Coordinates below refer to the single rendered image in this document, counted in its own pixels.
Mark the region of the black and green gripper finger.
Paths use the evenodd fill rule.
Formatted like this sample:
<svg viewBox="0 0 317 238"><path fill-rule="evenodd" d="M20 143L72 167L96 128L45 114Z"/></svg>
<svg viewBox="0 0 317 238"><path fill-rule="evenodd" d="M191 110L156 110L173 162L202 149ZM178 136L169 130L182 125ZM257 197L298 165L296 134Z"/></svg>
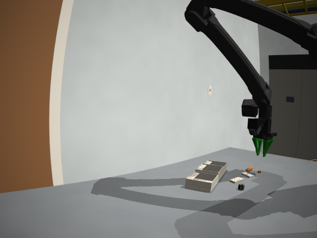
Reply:
<svg viewBox="0 0 317 238"><path fill-rule="evenodd" d="M253 143L254 143L254 146L255 146L255 149L256 149L256 153L257 153L257 156L260 154L260 150L261 150L261 146L262 146L262 139L259 139L259 138L252 138L253 140ZM258 147L259 145L259 147Z"/></svg>
<svg viewBox="0 0 317 238"><path fill-rule="evenodd" d="M271 146L273 140L274 140L274 139L263 140L263 157L266 156L266 153L267 153L269 147Z"/></svg>

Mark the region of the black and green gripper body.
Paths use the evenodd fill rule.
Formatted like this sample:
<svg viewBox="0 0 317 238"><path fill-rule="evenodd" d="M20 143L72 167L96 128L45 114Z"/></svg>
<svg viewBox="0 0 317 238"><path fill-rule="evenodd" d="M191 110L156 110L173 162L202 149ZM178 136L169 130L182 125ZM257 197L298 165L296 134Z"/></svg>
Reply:
<svg viewBox="0 0 317 238"><path fill-rule="evenodd" d="M273 139L273 136L277 136L277 132L270 132L270 133L259 132L259 134L256 136L253 136L253 138L270 140L270 139Z"/></svg>

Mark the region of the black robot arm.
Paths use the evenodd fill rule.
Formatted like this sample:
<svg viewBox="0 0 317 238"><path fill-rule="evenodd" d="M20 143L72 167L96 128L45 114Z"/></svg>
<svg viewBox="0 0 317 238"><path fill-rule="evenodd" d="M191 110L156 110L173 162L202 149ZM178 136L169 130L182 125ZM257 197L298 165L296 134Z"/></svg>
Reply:
<svg viewBox="0 0 317 238"><path fill-rule="evenodd" d="M244 99L242 116L248 119L250 135L271 132L271 88L226 32L210 8L220 9L280 33L309 51L317 61L317 23L309 24L253 0L191 0L184 13L186 21L203 32L221 51L243 79L253 99ZM262 119L256 118L259 117ZM267 118L267 119L264 119Z"/></svg>

